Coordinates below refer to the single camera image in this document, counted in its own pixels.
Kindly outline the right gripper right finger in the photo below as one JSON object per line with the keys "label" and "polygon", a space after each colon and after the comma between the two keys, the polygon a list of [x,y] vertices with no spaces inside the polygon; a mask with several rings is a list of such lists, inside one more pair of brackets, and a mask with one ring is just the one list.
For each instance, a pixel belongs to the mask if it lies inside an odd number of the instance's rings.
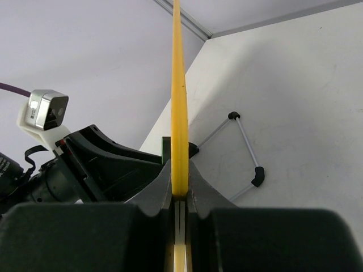
{"label": "right gripper right finger", "polygon": [[361,271],[348,225],[322,209],[241,208],[189,165],[189,271]]}

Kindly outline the green whiteboard eraser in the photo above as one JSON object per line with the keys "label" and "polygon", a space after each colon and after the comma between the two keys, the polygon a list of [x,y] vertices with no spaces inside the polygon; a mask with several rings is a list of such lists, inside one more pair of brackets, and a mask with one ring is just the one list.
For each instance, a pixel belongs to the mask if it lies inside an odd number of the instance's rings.
{"label": "green whiteboard eraser", "polygon": [[171,159],[171,137],[162,137],[162,164]]}

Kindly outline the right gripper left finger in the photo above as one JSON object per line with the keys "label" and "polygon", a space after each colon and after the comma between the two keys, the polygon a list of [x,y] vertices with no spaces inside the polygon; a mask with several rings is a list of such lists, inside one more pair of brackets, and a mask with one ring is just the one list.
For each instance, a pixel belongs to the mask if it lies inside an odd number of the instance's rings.
{"label": "right gripper left finger", "polygon": [[14,206],[1,220],[1,270],[172,271],[170,168],[125,203]]}

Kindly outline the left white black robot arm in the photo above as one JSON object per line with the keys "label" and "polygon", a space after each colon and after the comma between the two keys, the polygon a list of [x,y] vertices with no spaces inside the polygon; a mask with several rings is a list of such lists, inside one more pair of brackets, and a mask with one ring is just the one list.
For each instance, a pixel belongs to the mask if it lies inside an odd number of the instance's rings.
{"label": "left white black robot arm", "polygon": [[161,156],[122,146],[96,125],[57,141],[54,159],[37,168],[30,156],[45,150],[38,145],[24,153],[27,170],[1,155],[1,214],[25,202],[125,202],[163,168]]}

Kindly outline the yellow framed whiteboard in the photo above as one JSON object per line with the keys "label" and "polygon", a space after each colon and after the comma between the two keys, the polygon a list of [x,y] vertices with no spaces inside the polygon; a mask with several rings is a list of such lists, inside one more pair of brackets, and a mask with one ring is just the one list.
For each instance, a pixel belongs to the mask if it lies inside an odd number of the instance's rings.
{"label": "yellow framed whiteboard", "polygon": [[187,90],[180,2],[173,3],[171,81],[171,191],[175,201],[174,270],[186,270],[185,199],[189,182]]}

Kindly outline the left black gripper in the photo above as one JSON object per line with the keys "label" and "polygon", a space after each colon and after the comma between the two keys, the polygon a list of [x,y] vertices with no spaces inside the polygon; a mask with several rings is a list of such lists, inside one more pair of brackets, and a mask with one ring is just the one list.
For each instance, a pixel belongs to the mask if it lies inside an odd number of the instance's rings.
{"label": "left black gripper", "polygon": [[24,201],[125,202],[163,168],[160,156],[120,145],[96,125],[67,135],[56,146],[55,158],[25,185]]}

